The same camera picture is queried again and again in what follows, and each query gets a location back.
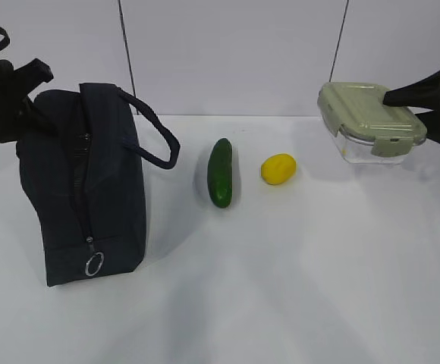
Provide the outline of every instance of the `green plastic lid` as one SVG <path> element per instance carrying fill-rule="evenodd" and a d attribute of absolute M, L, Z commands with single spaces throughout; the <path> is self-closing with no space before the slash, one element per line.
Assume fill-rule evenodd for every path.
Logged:
<path fill-rule="evenodd" d="M 326 83 L 318 106 L 326 127 L 362 144 L 373 144 L 372 154 L 407 154 L 426 140 L 426 127 L 408 108 L 382 104 L 387 87 L 374 83 Z"/>

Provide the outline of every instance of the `white backdrop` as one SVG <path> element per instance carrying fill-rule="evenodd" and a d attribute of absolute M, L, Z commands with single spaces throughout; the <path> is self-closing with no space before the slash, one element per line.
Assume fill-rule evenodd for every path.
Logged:
<path fill-rule="evenodd" d="M 11 44 L 0 59 L 21 67 L 39 58 L 55 79 L 40 88 L 78 90 L 82 82 L 130 90 L 115 0 L 0 0 L 0 26 Z"/>
<path fill-rule="evenodd" d="M 440 70 L 440 0 L 350 0 L 335 81 L 398 88 Z"/>
<path fill-rule="evenodd" d="M 317 115 L 344 0 L 123 0 L 138 95 L 168 115 Z"/>

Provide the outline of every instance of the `lemon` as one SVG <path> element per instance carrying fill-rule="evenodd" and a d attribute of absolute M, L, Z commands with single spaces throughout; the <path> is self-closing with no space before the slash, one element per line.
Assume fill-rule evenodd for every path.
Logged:
<path fill-rule="evenodd" d="M 260 175 L 268 184 L 283 184 L 296 173 L 296 160 L 288 154 L 268 158 L 260 168 Z"/>

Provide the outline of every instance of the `dark blue bag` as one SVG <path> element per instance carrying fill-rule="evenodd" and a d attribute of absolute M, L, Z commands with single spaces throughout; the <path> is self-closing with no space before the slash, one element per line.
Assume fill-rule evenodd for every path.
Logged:
<path fill-rule="evenodd" d="M 58 137 L 30 131 L 17 143 L 21 185 L 42 228 L 47 284 L 133 271 L 146 248 L 141 157 L 171 169 L 178 140 L 115 85 L 45 91 L 34 104 L 58 129 Z M 139 146 L 130 105 L 165 138 L 168 161 Z"/>

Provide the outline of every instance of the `cucumber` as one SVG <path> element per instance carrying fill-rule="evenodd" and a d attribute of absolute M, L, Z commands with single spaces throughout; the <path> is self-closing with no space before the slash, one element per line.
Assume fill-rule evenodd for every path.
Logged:
<path fill-rule="evenodd" d="M 228 139 L 222 138 L 213 146 L 206 179 L 215 206 L 228 207 L 232 201 L 232 145 Z"/>

